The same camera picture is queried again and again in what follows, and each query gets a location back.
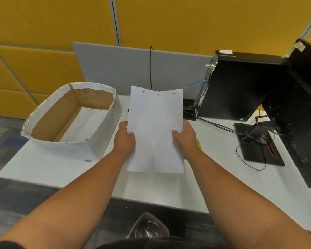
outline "green object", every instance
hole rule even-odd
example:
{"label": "green object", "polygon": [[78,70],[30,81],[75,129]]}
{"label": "green object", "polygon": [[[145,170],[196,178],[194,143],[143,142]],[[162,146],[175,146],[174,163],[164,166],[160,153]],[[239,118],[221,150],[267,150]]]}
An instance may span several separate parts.
{"label": "green object", "polygon": [[196,142],[197,142],[199,149],[202,150],[202,146],[200,145],[199,140],[197,138],[196,138]]}

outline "desk surface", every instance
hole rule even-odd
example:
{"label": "desk surface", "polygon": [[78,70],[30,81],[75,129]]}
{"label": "desk surface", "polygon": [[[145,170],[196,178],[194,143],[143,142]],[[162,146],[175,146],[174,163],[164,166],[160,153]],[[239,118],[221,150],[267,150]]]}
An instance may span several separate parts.
{"label": "desk surface", "polygon": [[[120,121],[128,120],[130,97],[119,95],[122,105]],[[212,119],[213,122],[233,127],[234,121]],[[220,130],[202,121],[190,121],[203,151],[249,187],[272,201],[304,229],[311,230],[311,191],[305,183],[278,136],[274,139],[285,167],[267,165],[261,171],[246,166],[235,154],[238,141],[235,134]],[[105,154],[114,144],[114,135]],[[21,150],[0,171],[0,177],[62,188],[90,169],[95,162],[69,160],[56,157],[27,142]],[[262,168],[260,163],[249,163]],[[190,165],[185,161],[185,173],[147,174],[121,171],[112,197],[132,201],[164,205],[207,213],[203,196],[198,188]]]}

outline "gray desk divider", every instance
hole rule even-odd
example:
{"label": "gray desk divider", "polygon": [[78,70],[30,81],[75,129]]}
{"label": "gray desk divider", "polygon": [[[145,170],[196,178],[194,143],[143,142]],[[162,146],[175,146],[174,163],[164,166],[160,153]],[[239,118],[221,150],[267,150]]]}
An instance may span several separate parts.
{"label": "gray desk divider", "polygon": [[[102,83],[130,95],[131,86],[151,89],[149,76],[149,50],[90,43],[73,43],[75,55],[85,81]],[[151,51],[152,87],[155,91],[187,88],[206,77],[205,64],[211,56]],[[196,99],[203,82],[189,87],[185,99]]]}
{"label": "gray desk divider", "polygon": [[[168,51],[151,51],[152,87],[156,91],[183,88],[193,82],[203,80],[207,74],[205,64],[212,56],[186,54]],[[185,99],[197,99],[203,82],[193,84],[184,93]]]}
{"label": "gray desk divider", "polygon": [[126,95],[131,86],[151,89],[149,50],[90,43],[73,43],[73,48],[85,81]]}

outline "white desk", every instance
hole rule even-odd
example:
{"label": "white desk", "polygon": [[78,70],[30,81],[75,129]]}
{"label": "white desk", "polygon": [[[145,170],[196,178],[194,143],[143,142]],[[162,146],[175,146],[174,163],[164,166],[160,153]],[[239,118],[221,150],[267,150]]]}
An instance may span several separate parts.
{"label": "white desk", "polygon": [[[119,98],[123,109],[119,122],[127,121],[130,97],[120,95]],[[228,127],[233,127],[234,123],[216,119],[212,119],[212,121]],[[276,204],[304,229],[311,230],[311,193],[308,190],[304,194],[302,193],[305,183],[302,184],[303,179],[299,178],[300,174],[293,176],[292,170],[295,171],[296,167],[278,136],[274,142],[286,166],[267,165],[263,171],[258,172],[242,163],[235,154],[235,149],[238,146],[235,134],[225,132],[199,120],[190,121],[190,124],[195,129],[197,138],[206,154],[249,187]],[[112,150],[117,129],[118,125],[104,155]],[[33,143],[27,142],[0,171],[0,177],[62,188],[94,164],[95,162],[56,157]],[[264,166],[252,162],[249,164],[256,168]],[[185,173],[182,175],[121,171],[112,197],[203,213],[208,212],[187,162],[185,162]]]}

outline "open box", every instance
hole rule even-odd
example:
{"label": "open box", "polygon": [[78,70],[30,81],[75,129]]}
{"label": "open box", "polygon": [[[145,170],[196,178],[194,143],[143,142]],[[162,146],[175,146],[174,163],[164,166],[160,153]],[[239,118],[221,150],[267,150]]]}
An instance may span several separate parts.
{"label": "open box", "polygon": [[70,83],[31,113],[21,133],[52,154],[98,161],[121,112],[116,89],[98,83]]}

